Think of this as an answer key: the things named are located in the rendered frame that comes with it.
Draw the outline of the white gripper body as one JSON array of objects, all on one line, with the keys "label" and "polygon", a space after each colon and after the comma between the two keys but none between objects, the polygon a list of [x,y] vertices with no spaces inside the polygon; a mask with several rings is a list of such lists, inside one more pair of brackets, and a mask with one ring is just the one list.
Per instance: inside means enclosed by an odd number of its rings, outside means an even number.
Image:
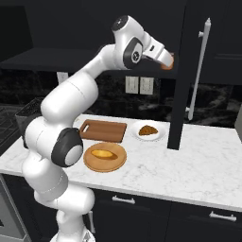
[{"label": "white gripper body", "polygon": [[166,68],[170,69],[174,62],[173,56],[164,48],[162,43],[158,43],[155,46],[155,50],[155,60],[161,65],[164,65]]}]

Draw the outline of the brown croissant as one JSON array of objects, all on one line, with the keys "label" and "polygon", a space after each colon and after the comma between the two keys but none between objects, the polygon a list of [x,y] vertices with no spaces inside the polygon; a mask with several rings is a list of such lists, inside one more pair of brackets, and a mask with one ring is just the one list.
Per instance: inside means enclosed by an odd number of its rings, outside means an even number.
[{"label": "brown croissant", "polygon": [[151,127],[149,125],[145,125],[145,126],[140,128],[139,135],[140,136],[146,136],[146,135],[156,134],[157,132],[158,132],[158,130],[155,129],[154,127]]}]

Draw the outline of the black drawer front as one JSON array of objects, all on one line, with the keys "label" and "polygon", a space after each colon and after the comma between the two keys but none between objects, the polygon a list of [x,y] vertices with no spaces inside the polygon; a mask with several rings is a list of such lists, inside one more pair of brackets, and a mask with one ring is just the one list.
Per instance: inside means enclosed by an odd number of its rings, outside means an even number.
[{"label": "black drawer front", "polygon": [[[210,218],[212,211],[237,221]],[[242,242],[242,212],[173,202],[165,242]]]},{"label": "black drawer front", "polygon": [[[171,202],[94,189],[95,242],[164,242]],[[135,204],[112,201],[113,196]]]}]

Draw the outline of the brown rectangular cutting board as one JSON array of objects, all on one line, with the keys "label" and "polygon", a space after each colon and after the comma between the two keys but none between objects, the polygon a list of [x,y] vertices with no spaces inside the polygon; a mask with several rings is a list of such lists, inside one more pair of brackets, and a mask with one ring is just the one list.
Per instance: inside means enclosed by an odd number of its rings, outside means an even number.
[{"label": "brown rectangular cutting board", "polygon": [[121,143],[126,128],[126,123],[86,119],[79,128],[79,134],[82,139]]}]

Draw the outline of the white wall outlet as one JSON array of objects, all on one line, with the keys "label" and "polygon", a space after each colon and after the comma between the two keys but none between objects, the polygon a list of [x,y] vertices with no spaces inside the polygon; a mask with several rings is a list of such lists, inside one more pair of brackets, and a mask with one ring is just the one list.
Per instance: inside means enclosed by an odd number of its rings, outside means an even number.
[{"label": "white wall outlet", "polygon": [[58,72],[57,73],[58,83],[63,83],[65,80],[69,78],[67,73]]},{"label": "white wall outlet", "polygon": [[126,93],[137,94],[138,93],[138,77],[126,77]]},{"label": "white wall outlet", "polygon": [[153,94],[154,78],[140,77],[140,94],[152,95]]}]

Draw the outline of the black cabinet with panel door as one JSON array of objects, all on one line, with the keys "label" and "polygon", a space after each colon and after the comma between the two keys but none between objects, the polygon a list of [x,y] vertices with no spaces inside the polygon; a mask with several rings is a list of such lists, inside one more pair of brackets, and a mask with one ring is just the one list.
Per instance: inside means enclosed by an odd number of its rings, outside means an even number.
[{"label": "black cabinet with panel door", "polygon": [[199,82],[242,85],[242,0],[188,0],[187,4],[197,32],[211,20]]}]

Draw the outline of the round wooden plate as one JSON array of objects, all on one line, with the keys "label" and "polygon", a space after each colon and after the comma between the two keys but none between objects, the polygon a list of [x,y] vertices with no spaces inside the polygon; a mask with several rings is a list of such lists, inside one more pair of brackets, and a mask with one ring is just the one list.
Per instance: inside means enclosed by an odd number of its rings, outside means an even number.
[{"label": "round wooden plate", "polygon": [[[101,160],[91,154],[94,149],[105,149],[117,155],[116,160]],[[98,143],[90,146],[83,155],[85,165],[95,172],[112,172],[127,160],[126,150],[115,143]]]}]

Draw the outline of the dark grey toaster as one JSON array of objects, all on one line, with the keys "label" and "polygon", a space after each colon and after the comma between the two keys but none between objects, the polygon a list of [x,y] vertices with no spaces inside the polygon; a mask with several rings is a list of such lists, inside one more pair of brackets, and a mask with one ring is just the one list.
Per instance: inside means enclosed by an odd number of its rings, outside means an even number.
[{"label": "dark grey toaster", "polygon": [[25,134],[25,121],[29,116],[41,116],[41,104],[43,102],[42,97],[35,97],[28,104],[26,104],[21,110],[15,114],[15,118],[18,124],[21,136]]}]

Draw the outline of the black hob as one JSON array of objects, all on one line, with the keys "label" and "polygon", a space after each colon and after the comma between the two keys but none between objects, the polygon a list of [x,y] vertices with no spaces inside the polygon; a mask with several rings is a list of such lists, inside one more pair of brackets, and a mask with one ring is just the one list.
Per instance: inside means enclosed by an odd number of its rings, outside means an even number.
[{"label": "black hob", "polygon": [[20,137],[15,114],[18,107],[0,106],[0,156]]}]

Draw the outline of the black open cabinet door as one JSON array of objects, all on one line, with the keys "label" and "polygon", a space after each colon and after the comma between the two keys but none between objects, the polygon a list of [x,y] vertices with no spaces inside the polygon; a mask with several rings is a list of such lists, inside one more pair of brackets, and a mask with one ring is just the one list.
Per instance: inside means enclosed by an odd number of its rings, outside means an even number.
[{"label": "black open cabinet door", "polygon": [[182,138],[183,118],[185,115],[185,107],[188,92],[188,80],[186,72],[188,70],[188,59],[190,57],[190,16],[191,16],[192,0],[186,0],[182,35],[181,48],[179,54],[178,74],[176,78],[175,94],[173,101],[173,108],[171,114],[171,121],[169,127],[167,147],[169,149],[179,150]]}]

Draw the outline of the grey oven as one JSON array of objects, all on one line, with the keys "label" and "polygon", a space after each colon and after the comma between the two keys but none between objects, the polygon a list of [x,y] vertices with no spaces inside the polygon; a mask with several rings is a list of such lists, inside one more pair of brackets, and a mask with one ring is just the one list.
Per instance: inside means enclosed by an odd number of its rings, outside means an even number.
[{"label": "grey oven", "polygon": [[1,174],[0,242],[32,242]]}]

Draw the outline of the white round plate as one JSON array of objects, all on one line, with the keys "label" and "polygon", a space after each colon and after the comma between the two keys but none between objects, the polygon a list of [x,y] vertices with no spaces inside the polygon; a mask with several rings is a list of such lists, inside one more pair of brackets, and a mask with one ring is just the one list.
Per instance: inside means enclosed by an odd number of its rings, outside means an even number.
[{"label": "white round plate", "polygon": [[[149,125],[151,127],[154,127],[155,129],[158,130],[156,134],[151,134],[151,135],[146,135],[146,136],[140,136],[139,135],[139,130],[141,127]],[[153,120],[141,120],[133,123],[130,126],[130,134],[141,141],[146,141],[146,142],[151,142],[151,141],[158,141],[160,139],[163,139],[166,135],[166,130],[165,127],[162,123],[158,121],[153,121]]]}]

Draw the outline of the yellow oblong pastry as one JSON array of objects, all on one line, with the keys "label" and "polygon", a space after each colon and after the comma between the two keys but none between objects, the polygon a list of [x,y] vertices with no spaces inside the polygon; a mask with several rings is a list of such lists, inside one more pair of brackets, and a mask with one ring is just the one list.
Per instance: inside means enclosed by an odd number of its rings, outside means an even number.
[{"label": "yellow oblong pastry", "polygon": [[105,149],[94,149],[91,154],[101,160],[116,160],[117,155]]}]

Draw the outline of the black upper cabinet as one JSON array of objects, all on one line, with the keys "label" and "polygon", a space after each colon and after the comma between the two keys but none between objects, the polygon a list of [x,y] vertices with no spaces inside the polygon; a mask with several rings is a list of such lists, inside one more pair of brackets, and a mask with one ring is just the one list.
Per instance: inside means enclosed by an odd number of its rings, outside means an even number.
[{"label": "black upper cabinet", "polygon": [[75,73],[114,42],[112,24],[134,18],[180,52],[186,0],[0,0],[0,68]]}]

